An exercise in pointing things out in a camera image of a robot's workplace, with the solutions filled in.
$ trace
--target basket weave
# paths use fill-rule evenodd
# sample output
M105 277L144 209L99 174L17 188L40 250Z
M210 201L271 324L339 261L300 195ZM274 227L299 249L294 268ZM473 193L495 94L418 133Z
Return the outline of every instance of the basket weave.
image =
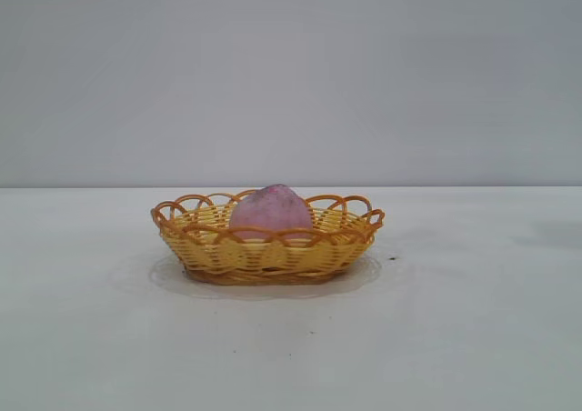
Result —
M223 286L322 283L344 273L372 245L384 218L384 212L372 209L362 196L316 195L306 199L313 229L274 232L255 226L229 228L233 208L255 191L183 195L152 209L160 236L189 276ZM217 196L225 197L227 203L215 204L213 197ZM332 205L316 207L316 202L329 200ZM361 216L349 212L347 206L353 201L364 203L367 212ZM266 239L243 240L236 235L249 230L266 234ZM296 233L306 237L284 238Z

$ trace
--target wicker basket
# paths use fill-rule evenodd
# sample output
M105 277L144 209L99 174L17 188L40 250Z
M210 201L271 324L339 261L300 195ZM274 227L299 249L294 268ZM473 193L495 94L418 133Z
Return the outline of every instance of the wicker basket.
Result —
M313 229L273 232L251 226L228 228L236 203L253 192L184 195L152 209L160 236L189 276L223 286L322 283L344 273L372 245L384 218L382 210L372 209L359 195L317 195L306 200ZM226 203L215 204L213 198L218 196ZM330 206L316 207L317 202L327 205L330 200ZM363 203L367 211L361 216L348 211L353 201ZM236 235L249 230L266 234L266 239L243 240ZM291 233L306 237L283 237Z

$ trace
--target basket base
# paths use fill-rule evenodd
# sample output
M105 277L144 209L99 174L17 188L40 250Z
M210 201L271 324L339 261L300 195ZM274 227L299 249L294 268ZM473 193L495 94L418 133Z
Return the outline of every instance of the basket base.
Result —
M237 273L213 275L199 270L188 270L186 267L184 267L184 270L191 279L215 286L312 286L324 284L346 272L341 270L332 274L316 276L298 276L296 274L250 276L249 274L239 275Z

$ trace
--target oval basket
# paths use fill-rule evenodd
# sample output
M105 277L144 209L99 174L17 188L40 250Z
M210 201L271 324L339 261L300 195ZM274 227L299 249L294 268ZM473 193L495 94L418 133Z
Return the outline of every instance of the oval basket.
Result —
M373 209L362 196L316 195L306 199L313 229L229 228L236 203L255 191L183 195L152 209L160 236L189 276L223 286L323 283L344 273L372 245L374 233L383 225L384 212ZM225 203L216 204L218 197ZM330 201L329 206L317 207ZM366 206L361 216L348 209L354 202ZM264 233L266 238L243 240L236 235L249 230ZM296 233L305 238L285 238Z

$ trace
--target gray wall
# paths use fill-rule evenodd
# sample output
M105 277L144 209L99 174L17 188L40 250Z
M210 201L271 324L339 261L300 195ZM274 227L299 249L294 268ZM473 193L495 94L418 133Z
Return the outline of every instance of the gray wall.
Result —
M581 185L582 0L0 0L0 186Z

